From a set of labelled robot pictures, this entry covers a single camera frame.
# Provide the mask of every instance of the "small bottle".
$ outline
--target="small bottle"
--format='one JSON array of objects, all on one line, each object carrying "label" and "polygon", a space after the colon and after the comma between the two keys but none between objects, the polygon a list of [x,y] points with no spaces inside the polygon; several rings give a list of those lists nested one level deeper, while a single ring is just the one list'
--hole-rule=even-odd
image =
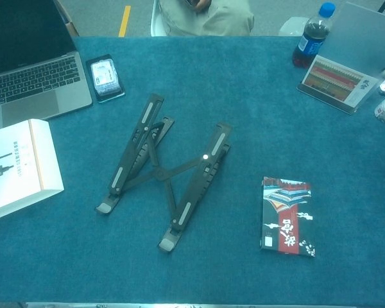
[{"label": "small bottle", "polygon": [[314,60],[318,50],[327,38],[332,26],[331,16],[335,5],[324,3],[317,16],[310,18],[305,24],[304,34],[293,52],[293,63],[297,67],[308,68]]}]

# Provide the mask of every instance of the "blue bottle cap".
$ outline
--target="blue bottle cap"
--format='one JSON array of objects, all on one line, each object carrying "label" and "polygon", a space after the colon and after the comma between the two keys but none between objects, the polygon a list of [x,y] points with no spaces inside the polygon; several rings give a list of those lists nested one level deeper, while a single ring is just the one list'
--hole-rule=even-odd
[{"label": "blue bottle cap", "polygon": [[334,11],[335,11],[335,4],[331,2],[325,2],[323,5],[321,5],[321,8],[318,14],[320,14],[324,18],[329,18],[332,16]]}]

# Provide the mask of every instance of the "laptop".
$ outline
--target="laptop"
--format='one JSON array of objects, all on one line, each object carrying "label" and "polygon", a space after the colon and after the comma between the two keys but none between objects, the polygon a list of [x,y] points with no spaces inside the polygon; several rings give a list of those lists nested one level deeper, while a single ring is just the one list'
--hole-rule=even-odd
[{"label": "laptop", "polygon": [[0,128],[92,104],[53,0],[0,0]]}]

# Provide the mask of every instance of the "laptop stand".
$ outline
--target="laptop stand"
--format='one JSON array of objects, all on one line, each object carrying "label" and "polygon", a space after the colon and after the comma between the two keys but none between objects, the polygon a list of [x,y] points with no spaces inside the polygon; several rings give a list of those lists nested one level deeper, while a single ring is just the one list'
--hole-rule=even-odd
[{"label": "laptop stand", "polygon": [[[163,101],[164,98],[156,94],[150,96],[110,181],[109,194],[96,207],[96,210],[102,214],[109,214],[119,203],[125,191],[152,178],[164,182],[171,221],[158,247],[165,252],[171,252],[186,228],[195,207],[203,198],[217,173],[222,158],[230,148],[227,139],[232,127],[225,123],[218,123],[207,150],[202,156],[174,169],[165,169],[159,164],[155,148],[171,128],[174,120],[164,117],[161,122],[154,124]],[[145,175],[137,176],[149,158],[153,170]],[[196,170],[186,192],[176,205],[171,178],[193,167]]]}]

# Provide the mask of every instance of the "laptop keyboard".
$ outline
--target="laptop keyboard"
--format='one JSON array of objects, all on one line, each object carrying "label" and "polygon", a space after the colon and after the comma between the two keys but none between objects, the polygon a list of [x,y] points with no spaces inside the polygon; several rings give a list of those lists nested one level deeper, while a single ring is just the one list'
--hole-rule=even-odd
[{"label": "laptop keyboard", "polygon": [[80,80],[73,56],[0,76],[0,105]]}]

